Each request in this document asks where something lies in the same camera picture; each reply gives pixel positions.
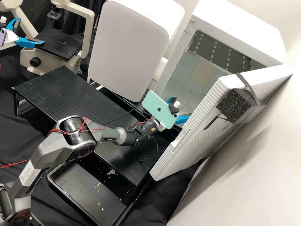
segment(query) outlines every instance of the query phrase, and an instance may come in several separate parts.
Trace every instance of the black foam block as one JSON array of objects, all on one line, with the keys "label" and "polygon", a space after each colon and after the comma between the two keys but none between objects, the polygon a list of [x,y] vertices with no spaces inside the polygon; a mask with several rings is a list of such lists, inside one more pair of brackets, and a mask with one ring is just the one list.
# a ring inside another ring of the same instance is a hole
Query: black foam block
[{"label": "black foam block", "polygon": [[243,121],[250,110],[257,106],[252,93],[244,89],[232,89],[216,108],[227,117],[228,121]]}]

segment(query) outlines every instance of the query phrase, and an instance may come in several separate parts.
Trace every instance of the black tray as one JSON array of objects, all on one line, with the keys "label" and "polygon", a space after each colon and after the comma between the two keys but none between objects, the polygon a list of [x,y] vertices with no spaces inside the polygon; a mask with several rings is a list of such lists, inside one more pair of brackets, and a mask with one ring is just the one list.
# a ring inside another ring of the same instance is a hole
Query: black tray
[{"label": "black tray", "polygon": [[97,225],[118,225],[133,205],[122,203],[122,198],[131,187],[106,164],[92,159],[95,159],[93,154],[76,163],[59,165],[48,174],[47,179]]}]

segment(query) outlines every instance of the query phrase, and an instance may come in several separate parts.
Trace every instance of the power cord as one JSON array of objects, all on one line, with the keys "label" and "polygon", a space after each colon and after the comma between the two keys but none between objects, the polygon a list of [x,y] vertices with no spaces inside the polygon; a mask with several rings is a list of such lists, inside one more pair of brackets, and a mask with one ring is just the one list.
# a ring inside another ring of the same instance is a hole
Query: power cord
[{"label": "power cord", "polygon": [[108,123],[110,123],[110,122],[113,122],[113,121],[115,121],[115,120],[117,120],[117,119],[120,119],[120,118],[122,118],[122,117],[128,115],[129,113],[131,113],[132,111],[134,111],[134,110],[139,106],[139,104],[141,103],[141,101],[142,101],[142,99],[141,99],[141,100],[139,101],[139,103],[138,103],[132,110],[130,110],[129,112],[125,113],[125,114],[122,115],[122,116],[119,116],[119,117],[117,117],[117,118],[114,118],[114,119],[112,119],[112,120],[110,120],[110,121],[108,121],[108,122],[106,122],[106,123],[103,123],[103,124],[101,124],[101,125],[104,126],[104,125],[106,125],[106,124],[108,124]]}]

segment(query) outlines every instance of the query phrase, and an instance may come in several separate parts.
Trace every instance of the smartphone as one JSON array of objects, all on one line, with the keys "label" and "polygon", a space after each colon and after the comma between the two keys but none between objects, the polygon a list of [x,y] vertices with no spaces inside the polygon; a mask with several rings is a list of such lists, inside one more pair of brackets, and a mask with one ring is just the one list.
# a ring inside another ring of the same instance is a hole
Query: smartphone
[{"label": "smartphone", "polygon": [[4,45],[7,30],[6,28],[0,28],[0,46]]}]

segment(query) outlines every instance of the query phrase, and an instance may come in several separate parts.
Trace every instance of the mint green smartphone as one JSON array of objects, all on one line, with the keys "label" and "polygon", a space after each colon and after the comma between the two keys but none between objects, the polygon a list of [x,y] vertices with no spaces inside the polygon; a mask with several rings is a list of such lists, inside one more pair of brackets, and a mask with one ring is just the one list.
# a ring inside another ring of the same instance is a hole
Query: mint green smartphone
[{"label": "mint green smartphone", "polygon": [[152,90],[147,93],[142,106],[167,129],[171,129],[179,117],[179,113],[172,113],[168,104]]}]

